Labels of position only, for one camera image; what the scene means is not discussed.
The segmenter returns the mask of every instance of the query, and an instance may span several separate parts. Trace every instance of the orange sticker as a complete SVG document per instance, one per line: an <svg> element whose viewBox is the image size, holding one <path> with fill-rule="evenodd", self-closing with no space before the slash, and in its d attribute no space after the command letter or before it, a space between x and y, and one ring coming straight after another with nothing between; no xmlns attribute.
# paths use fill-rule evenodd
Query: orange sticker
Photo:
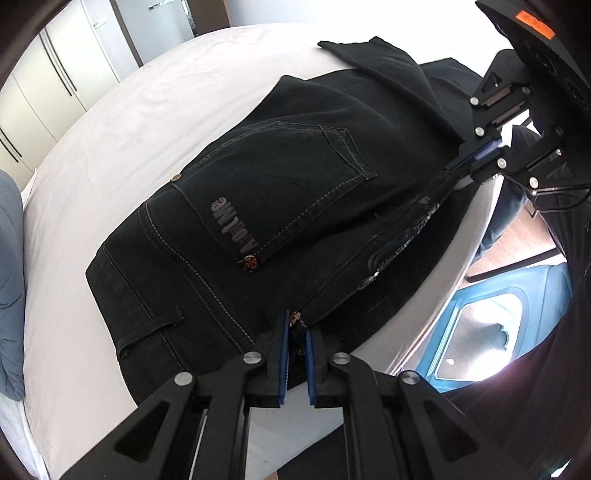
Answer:
<svg viewBox="0 0 591 480"><path fill-rule="evenodd" d="M556 34L554 33L554 30L552 30L548 25L546 25L541 20L538 20L533 15L530 15L525 10L522 10L521 12L519 12L515 16L515 18L517 20L521 20L524 24L529 25L531 28L533 28L540 35L545 36L548 40L552 40L556 36Z"/></svg>

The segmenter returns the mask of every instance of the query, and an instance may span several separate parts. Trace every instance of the white bed sheet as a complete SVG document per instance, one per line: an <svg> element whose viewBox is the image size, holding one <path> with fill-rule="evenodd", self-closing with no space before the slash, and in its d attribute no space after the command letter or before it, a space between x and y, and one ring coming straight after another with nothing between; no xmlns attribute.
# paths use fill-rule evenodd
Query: white bed sheet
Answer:
<svg viewBox="0 0 591 480"><path fill-rule="evenodd" d="M311 78L347 68L316 47L318 41L371 37L371 29L283 24L196 38L110 91L42 163L25 211L24 406L52 478L135 408L85 279L100 244L208 143L244 119L282 75ZM486 195L480 223L491 208L492 193ZM387 363L382 358L384 369L408 348L391 343L391 350L382 352L389 356ZM294 404L296 397L288 402ZM281 453L264 435L275 427L260 421L257 428L249 453L253 480L264 478L309 440L302 433L297 445Z"/></svg>

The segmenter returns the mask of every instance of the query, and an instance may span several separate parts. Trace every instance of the mattress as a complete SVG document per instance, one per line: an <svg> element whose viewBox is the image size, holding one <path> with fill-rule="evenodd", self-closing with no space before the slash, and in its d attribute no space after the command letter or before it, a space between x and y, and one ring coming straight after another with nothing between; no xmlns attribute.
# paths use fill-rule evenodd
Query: mattress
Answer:
<svg viewBox="0 0 591 480"><path fill-rule="evenodd" d="M347 68L318 48L318 41L371 37L370 31L303 24L203 35L117 85L42 163L25 211L24 407L52 478L59 478L135 408L85 279L101 243L208 143L243 120L282 75L307 79ZM453 282L467 267L470 249L475 251L488 222L494 191L491 183L473 201L463 243L449 259L453 271L442 270L434 280L442 283L442 291L452 293ZM439 297L426 303L426 310L432 310L426 317L411 315L400 323L412 326L406 335L375 339L362 355L379 352L373 365L383 371L401 361L446 301ZM397 316L391 323L398 321ZM285 432L293 428L289 420L310 413L303 391L290 391L280 411L253 415L248 478L266 477L337 426L335 412L313 411L285 441Z"/></svg>

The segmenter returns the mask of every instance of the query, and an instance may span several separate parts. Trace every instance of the metal screw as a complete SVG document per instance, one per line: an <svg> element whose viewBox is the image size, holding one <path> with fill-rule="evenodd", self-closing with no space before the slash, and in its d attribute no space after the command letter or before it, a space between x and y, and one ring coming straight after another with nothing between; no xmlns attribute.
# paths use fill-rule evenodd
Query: metal screw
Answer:
<svg viewBox="0 0 591 480"><path fill-rule="evenodd" d="M418 373L413 372L412 370L402 372L401 378L407 385L416 385L421 381L421 377L418 376Z"/></svg>
<svg viewBox="0 0 591 480"><path fill-rule="evenodd" d="M259 352L248 352L244 354L244 361L249 365L254 365L262 360L262 355Z"/></svg>
<svg viewBox="0 0 591 480"><path fill-rule="evenodd" d="M189 372L180 372L174 377L174 383L179 387L185 387L193 381L193 376Z"/></svg>
<svg viewBox="0 0 591 480"><path fill-rule="evenodd" d="M345 352L337 352L333 355L333 362L337 365L346 365L351 361L351 356Z"/></svg>

